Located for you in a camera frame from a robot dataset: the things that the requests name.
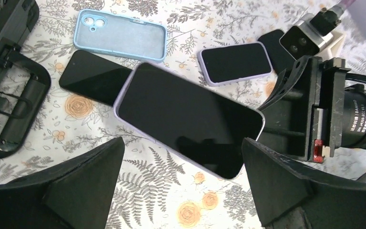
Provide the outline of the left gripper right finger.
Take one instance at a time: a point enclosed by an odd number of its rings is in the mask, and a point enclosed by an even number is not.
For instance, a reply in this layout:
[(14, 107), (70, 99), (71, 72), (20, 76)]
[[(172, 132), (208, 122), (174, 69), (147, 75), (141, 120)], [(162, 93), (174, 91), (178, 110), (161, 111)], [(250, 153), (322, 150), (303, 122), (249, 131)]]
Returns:
[(245, 138), (242, 155), (267, 229), (366, 229), (366, 183), (338, 177)]

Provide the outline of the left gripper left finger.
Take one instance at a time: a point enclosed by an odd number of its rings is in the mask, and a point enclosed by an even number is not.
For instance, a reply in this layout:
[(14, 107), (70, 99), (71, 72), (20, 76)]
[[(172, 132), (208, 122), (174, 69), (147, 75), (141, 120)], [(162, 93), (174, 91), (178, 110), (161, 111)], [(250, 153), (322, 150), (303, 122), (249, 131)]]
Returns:
[(124, 150), (118, 137), (0, 184), (0, 229), (105, 228)]

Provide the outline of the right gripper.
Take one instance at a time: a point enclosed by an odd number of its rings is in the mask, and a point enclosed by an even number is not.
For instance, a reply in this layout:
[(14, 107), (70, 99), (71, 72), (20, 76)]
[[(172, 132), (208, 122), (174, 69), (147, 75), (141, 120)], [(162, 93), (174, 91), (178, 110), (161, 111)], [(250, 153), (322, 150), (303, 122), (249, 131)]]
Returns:
[(296, 160), (323, 163), (342, 143), (345, 60), (304, 56), (277, 77), (259, 107), (265, 126), (258, 141)]

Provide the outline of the black phone from blue case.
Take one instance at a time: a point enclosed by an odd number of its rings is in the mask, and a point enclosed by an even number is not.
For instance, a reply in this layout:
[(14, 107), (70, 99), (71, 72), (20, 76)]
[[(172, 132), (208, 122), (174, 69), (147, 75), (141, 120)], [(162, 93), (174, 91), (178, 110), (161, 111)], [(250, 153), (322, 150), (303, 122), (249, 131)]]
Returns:
[(84, 50), (74, 52), (59, 79), (67, 91), (113, 106), (131, 69)]

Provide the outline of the light blue phone case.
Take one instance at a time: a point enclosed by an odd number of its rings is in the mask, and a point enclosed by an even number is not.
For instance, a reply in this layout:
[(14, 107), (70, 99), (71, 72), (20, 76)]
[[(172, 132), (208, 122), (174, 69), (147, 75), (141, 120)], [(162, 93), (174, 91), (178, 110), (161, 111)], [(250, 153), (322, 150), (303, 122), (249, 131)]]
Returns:
[(161, 24), (90, 9), (79, 12), (73, 37), (81, 50), (151, 62), (165, 59), (166, 43)]

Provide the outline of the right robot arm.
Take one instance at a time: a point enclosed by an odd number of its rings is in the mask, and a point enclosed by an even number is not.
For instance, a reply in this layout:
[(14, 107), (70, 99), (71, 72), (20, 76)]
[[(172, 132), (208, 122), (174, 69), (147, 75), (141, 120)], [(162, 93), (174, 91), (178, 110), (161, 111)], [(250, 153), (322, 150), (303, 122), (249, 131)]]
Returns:
[(342, 58), (303, 56), (279, 73), (258, 141), (296, 160), (323, 163), (337, 148), (366, 149), (366, 75)]

